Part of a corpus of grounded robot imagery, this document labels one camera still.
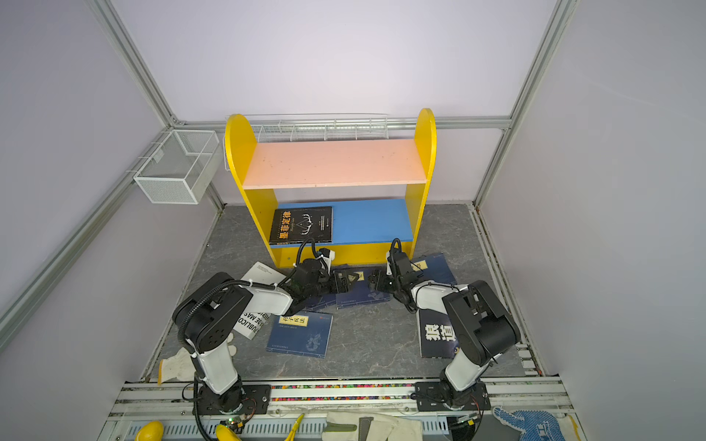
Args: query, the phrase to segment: yellow board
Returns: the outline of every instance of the yellow board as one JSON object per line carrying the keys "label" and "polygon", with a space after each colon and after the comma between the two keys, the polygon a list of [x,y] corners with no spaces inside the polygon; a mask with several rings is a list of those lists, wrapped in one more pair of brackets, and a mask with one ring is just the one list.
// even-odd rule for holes
{"label": "yellow board", "polygon": [[409,225],[412,227],[412,249],[409,256],[414,255],[414,248],[417,246],[421,217],[424,215],[426,197],[429,195],[431,177],[434,174],[436,164],[436,120],[431,109],[422,109],[417,117],[417,128],[414,130],[414,143],[417,144],[417,152],[421,158],[421,165],[426,173],[426,183],[411,183],[407,185],[405,192],[405,202],[407,203],[407,213],[409,214]]}
{"label": "yellow board", "polygon": [[[426,183],[407,185],[405,202],[409,215],[409,225],[412,228],[413,242],[402,242],[402,250],[410,257],[414,254],[417,244],[421,217],[424,214],[424,205],[429,194],[429,185],[436,163],[436,123],[430,109],[422,109],[417,118],[417,129],[414,132],[414,143],[421,159],[426,174]],[[233,115],[228,119],[224,139],[225,153],[228,158],[233,179],[250,210],[258,231],[267,247],[270,257],[278,267],[292,267],[297,258],[297,249],[271,248],[270,230],[272,220],[277,209],[277,197],[271,188],[258,190],[244,190],[243,182],[248,174],[248,168],[257,148],[257,139],[253,128],[242,115]],[[390,250],[389,243],[364,243],[357,245],[321,244],[336,252],[336,265],[370,265],[385,262],[385,253]],[[301,259],[313,257],[311,249],[306,247]]]}

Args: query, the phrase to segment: bookshelf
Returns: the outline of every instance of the bookshelf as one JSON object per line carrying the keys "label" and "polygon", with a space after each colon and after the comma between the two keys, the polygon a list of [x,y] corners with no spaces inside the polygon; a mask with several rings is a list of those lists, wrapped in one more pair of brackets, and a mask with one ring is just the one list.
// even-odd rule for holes
{"label": "bookshelf", "polygon": [[[278,267],[291,267],[299,245],[270,246],[277,208],[333,206],[337,265],[384,263],[390,242],[414,255],[421,217],[436,161],[436,125],[430,109],[417,118],[413,140],[258,143],[242,115],[228,119],[225,151],[233,179]],[[404,199],[343,200],[279,204],[276,188],[406,184]],[[311,257],[306,247],[302,259]]]}

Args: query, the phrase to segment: metal mesh basket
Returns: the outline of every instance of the metal mesh basket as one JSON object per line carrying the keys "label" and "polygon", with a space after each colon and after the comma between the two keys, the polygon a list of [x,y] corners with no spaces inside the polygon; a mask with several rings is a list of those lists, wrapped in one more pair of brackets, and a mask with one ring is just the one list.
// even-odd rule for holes
{"label": "metal mesh basket", "polygon": [[214,131],[173,130],[135,175],[155,204],[198,204],[221,161]]}

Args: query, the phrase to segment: blue dotted glove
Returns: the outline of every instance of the blue dotted glove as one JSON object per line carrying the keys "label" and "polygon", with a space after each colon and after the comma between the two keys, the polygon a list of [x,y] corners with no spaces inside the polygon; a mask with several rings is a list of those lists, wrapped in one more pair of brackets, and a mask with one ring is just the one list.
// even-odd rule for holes
{"label": "blue dotted glove", "polygon": [[520,441],[565,441],[554,415],[544,411],[514,411],[493,407],[493,415],[504,425],[522,432]]}

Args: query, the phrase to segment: wire rack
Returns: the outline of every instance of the wire rack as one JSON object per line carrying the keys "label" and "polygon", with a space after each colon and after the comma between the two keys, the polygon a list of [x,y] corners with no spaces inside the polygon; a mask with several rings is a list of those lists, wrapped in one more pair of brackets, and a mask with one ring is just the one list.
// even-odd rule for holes
{"label": "wire rack", "polygon": [[220,163],[214,131],[172,130],[147,158],[135,182],[155,204],[198,204]]}
{"label": "wire rack", "polygon": [[[254,122],[252,127],[258,143],[353,141],[390,138],[388,117],[384,114],[342,115],[341,118],[334,119],[315,119],[315,116],[321,115],[297,114],[297,117],[301,119],[300,121],[278,119],[271,122]],[[230,171],[228,159],[225,157],[225,149],[223,151],[223,162],[225,169]]]}

